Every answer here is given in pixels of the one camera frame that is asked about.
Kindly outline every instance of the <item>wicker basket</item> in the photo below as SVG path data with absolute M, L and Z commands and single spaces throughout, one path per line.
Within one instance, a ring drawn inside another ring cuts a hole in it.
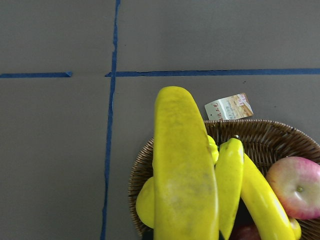
M 217 145 L 238 135 L 246 154 L 265 176 L 270 166 L 286 156 L 300 156 L 320 164 L 320 145 L 302 131 L 270 120 L 204 121 L 208 135 Z M 137 196 L 148 178 L 153 175 L 153 139 L 139 152 L 131 170 L 128 200 L 133 224 L 139 236 L 151 230 L 144 225 L 136 212 Z M 320 218 L 299 220 L 302 240 L 320 240 Z

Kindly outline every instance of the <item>fruit basket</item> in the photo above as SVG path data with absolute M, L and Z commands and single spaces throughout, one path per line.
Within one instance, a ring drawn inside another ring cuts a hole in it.
M 277 160 L 299 156 L 320 164 L 320 145 L 302 131 L 287 124 L 262 119 L 204 121 L 207 134 L 217 145 L 238 135 L 246 154 L 265 176 Z M 136 199 L 147 179 L 152 177 L 153 139 L 138 153 L 129 178 L 128 201 L 131 219 L 139 236 L 150 228 L 144 225 L 136 212 Z M 320 218 L 298 220 L 302 240 L 320 239 Z

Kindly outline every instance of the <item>paper label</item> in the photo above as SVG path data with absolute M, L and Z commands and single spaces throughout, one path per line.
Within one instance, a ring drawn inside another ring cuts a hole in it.
M 209 120 L 213 121 L 242 119 L 254 114 L 245 93 L 212 101 L 204 108 Z

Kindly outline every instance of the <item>blue painter's tape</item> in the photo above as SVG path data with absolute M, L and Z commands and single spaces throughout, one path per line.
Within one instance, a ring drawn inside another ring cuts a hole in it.
M 36 72 L 36 73 L 3 73 L 1 79 L 20 79 L 20 78 L 70 78 L 71 71 L 66 72 Z
M 113 125 L 113 105 L 114 95 L 116 90 L 116 72 L 117 72 L 117 54 L 118 54 L 118 13 L 121 0 L 115 1 L 115 14 L 114 14 L 114 25 L 113 25 L 113 47 L 112 52 L 112 67 L 110 73 L 110 93 L 109 93 L 109 108 L 108 108 L 108 122 L 107 122 L 107 134 L 106 134 L 106 145 L 105 145 L 105 193 L 104 193 L 104 205 L 102 209 L 102 229 L 100 234 L 100 240 L 106 240 L 107 231 L 107 207 L 108 207 L 108 189 L 109 189 L 109 172 L 110 172 L 110 158 L 111 158 L 111 142 L 112 142 L 112 125 Z
M 230 69 L 184 71 L 117 71 L 117 77 L 241 76 L 241 75 L 318 75 L 320 68 Z

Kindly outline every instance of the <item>brown basket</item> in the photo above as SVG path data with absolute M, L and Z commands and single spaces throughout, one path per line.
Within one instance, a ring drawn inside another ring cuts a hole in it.
M 265 176 L 270 166 L 287 156 L 299 156 L 320 164 L 320 145 L 302 131 L 289 125 L 270 120 L 204 121 L 208 135 L 217 145 L 234 135 L 242 141 L 246 154 Z M 141 236 L 151 230 L 139 219 L 136 199 L 147 179 L 152 177 L 153 139 L 139 152 L 131 170 L 128 188 L 129 210 L 134 226 Z M 320 218 L 299 220 L 302 240 L 320 239 Z

